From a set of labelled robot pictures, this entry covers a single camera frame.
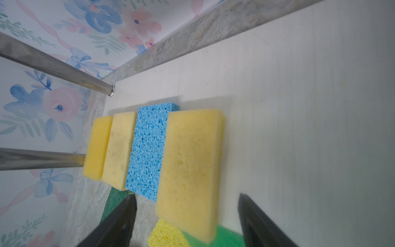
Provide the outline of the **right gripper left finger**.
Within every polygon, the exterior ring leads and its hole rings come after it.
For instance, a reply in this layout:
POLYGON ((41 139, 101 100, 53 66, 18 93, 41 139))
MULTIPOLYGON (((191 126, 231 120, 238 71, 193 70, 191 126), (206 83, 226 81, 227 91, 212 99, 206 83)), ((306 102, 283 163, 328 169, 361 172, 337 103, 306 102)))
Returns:
POLYGON ((77 247, 128 247, 136 213, 136 196, 128 195, 77 247))

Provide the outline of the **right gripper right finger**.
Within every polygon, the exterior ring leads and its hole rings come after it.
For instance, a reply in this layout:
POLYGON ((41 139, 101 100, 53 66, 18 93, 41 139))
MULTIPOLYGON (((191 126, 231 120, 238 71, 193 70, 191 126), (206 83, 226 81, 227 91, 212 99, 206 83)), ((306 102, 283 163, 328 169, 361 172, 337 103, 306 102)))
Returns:
POLYGON ((297 244, 244 193, 239 195, 238 213, 247 247, 297 247, 297 244))

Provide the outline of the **yellow-green sponge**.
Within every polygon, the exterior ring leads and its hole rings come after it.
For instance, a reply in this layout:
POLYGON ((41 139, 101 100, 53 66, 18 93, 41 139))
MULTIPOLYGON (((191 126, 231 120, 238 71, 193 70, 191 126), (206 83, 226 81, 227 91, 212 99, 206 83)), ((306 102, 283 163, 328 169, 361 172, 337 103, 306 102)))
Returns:
POLYGON ((162 219, 156 223, 147 244, 149 247, 190 247, 183 233, 162 219))

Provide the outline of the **bright yellow sponge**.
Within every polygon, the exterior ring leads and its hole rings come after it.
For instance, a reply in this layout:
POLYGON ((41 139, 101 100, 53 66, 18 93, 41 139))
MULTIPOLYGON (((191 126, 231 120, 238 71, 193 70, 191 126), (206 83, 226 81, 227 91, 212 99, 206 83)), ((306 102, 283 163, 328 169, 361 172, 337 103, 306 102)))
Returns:
POLYGON ((96 118, 93 122, 83 167, 83 175, 95 181, 102 178, 113 117, 96 118))

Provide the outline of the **large blue sponge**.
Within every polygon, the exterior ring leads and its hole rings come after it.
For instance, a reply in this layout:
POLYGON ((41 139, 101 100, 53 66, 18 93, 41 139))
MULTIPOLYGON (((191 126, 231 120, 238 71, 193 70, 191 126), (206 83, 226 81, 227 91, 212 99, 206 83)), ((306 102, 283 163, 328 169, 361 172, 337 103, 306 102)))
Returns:
POLYGON ((125 187, 153 202, 157 200, 168 116, 179 109, 174 103, 138 109, 125 187))

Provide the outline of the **tan yellow orange-backed sponge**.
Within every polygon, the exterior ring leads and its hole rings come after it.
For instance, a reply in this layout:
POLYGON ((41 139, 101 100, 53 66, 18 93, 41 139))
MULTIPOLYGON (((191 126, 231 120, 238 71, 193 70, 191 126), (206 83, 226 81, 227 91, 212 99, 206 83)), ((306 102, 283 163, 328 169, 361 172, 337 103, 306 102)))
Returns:
POLYGON ((137 113, 124 112, 113 116, 102 181, 124 191, 128 174, 137 113))

